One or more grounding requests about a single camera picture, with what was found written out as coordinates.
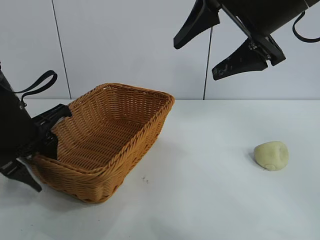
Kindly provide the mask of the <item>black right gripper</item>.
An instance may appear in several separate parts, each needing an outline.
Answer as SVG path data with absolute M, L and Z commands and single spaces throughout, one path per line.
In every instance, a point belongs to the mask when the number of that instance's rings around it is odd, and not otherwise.
M 220 23 L 223 11 L 247 36 L 246 41 L 212 70 L 215 81 L 245 72 L 263 71 L 286 59 L 271 34 L 286 23 L 279 0 L 196 0 L 185 23 L 173 38 L 180 49 L 193 38 Z

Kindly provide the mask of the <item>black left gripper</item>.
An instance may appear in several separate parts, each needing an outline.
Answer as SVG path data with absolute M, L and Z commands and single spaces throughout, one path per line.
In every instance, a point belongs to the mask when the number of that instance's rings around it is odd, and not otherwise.
M 16 158 L 39 153 L 58 159 L 58 137 L 53 126 L 63 117 L 71 117 L 67 105 L 57 106 L 30 117 L 10 85 L 0 84 L 0 173 L 8 179 L 24 183 L 40 193 L 42 187 Z

